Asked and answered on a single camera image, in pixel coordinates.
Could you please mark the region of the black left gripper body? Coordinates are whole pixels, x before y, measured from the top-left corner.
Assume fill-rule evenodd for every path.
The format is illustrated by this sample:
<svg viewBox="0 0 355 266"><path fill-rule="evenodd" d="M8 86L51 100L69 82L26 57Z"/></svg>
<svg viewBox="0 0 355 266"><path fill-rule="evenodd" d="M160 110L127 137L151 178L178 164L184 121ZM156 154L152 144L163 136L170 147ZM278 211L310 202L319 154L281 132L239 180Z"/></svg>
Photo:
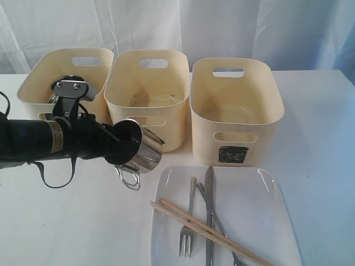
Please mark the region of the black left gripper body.
<svg viewBox="0 0 355 266"><path fill-rule="evenodd" d="M72 124L67 119L62 122L63 152L84 160L106 156L108 150L101 124L96 122L93 114L80 114L82 117Z"/></svg>

